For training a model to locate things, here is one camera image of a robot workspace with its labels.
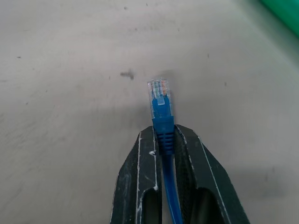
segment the blue cable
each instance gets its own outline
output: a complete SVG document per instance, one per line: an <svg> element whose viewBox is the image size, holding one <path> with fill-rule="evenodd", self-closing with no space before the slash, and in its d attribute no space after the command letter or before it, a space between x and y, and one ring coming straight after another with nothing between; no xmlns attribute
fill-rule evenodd
<svg viewBox="0 0 299 224"><path fill-rule="evenodd" d="M174 117L171 111L171 98L166 79L148 82L149 97L154 130L157 135L159 152L162 156L165 192L173 224L183 224L174 182L172 155L174 137Z"/></svg>

